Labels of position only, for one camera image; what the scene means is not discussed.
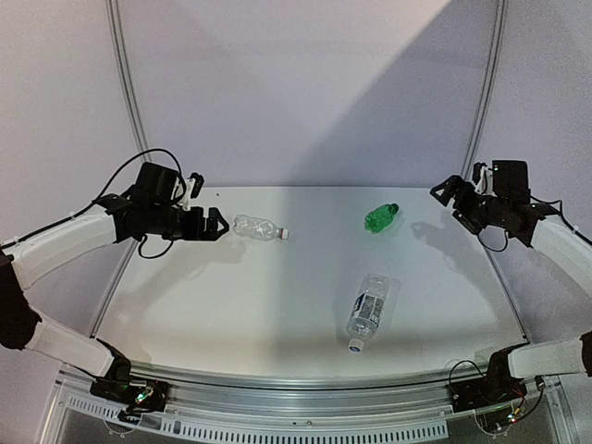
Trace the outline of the clear labelled water bottle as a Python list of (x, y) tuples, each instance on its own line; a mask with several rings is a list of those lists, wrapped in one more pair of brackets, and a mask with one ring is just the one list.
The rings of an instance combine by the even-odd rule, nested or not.
[(376, 335), (388, 295), (388, 277), (376, 274), (364, 277), (346, 326), (351, 352), (361, 353)]

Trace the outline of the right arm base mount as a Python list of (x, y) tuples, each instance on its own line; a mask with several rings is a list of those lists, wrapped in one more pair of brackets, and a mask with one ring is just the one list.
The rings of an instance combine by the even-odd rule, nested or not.
[(481, 432), (496, 437), (534, 413), (542, 402), (545, 383), (542, 376), (534, 379), (538, 396), (529, 404), (528, 389), (523, 380), (510, 378), (495, 385), (491, 378), (478, 378), (453, 382), (447, 386), (452, 410), (455, 413), (473, 412)]

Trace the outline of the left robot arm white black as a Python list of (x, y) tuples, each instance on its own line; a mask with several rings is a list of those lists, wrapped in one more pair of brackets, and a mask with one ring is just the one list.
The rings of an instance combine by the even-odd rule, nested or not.
[(217, 241), (229, 224), (215, 207), (192, 205), (204, 184), (197, 173), (142, 164), (135, 182), (121, 194), (105, 192), (90, 206), (49, 228), (16, 238), (1, 248), (1, 345), (38, 352), (96, 378), (117, 401), (137, 394), (130, 361), (99, 339), (87, 338), (33, 308), (26, 290), (84, 254), (134, 239), (158, 236), (176, 241)]

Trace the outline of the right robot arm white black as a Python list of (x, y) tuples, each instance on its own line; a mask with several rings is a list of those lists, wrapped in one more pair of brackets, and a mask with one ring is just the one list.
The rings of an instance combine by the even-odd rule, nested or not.
[[(546, 256), (586, 294), (591, 293), (591, 240), (570, 224), (561, 201), (541, 201), (531, 193), (522, 160), (477, 163), (470, 180), (452, 175), (430, 190), (471, 234), (501, 228), (507, 238)], [(512, 391), (514, 379), (570, 374), (591, 375), (591, 333), (518, 346), (502, 353), (502, 367), (484, 376), (478, 395), (497, 403)]]

